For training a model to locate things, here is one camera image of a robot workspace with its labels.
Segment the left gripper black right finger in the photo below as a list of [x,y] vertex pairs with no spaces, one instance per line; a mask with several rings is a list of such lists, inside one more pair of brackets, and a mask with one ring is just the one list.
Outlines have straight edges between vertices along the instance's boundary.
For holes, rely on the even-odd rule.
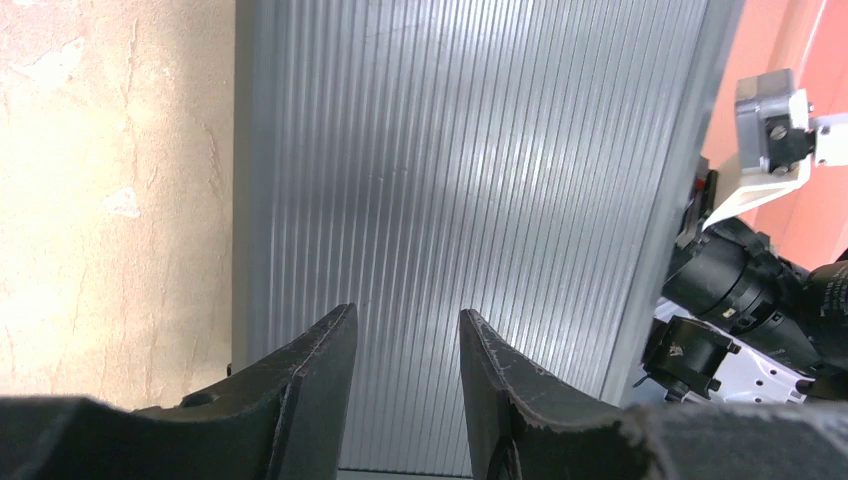
[[461,381],[476,479],[843,479],[847,409],[662,404],[621,409],[459,315]]

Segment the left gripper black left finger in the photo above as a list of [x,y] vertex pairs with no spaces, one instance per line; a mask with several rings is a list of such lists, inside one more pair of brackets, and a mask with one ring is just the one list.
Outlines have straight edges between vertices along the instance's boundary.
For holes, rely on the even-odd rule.
[[357,351],[357,311],[334,308],[253,365],[171,408],[5,397],[5,479],[333,479]]

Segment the black poker set case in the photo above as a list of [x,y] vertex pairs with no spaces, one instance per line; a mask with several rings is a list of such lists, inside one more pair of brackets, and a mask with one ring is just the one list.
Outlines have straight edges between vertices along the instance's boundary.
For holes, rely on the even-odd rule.
[[340,465],[470,473],[458,317],[617,403],[739,1],[239,1],[232,360],[359,315]]

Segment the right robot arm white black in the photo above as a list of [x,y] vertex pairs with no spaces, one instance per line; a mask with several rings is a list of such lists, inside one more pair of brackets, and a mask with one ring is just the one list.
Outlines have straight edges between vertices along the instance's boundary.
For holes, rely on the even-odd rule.
[[673,247],[640,360],[669,402],[847,399],[847,257],[807,271],[732,218]]

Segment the pink plastic storage bin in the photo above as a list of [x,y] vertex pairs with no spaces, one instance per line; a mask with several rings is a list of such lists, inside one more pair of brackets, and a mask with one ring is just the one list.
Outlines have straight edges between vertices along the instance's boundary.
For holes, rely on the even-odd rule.
[[706,222],[740,220],[806,269],[847,247],[847,5],[747,1],[704,154]]

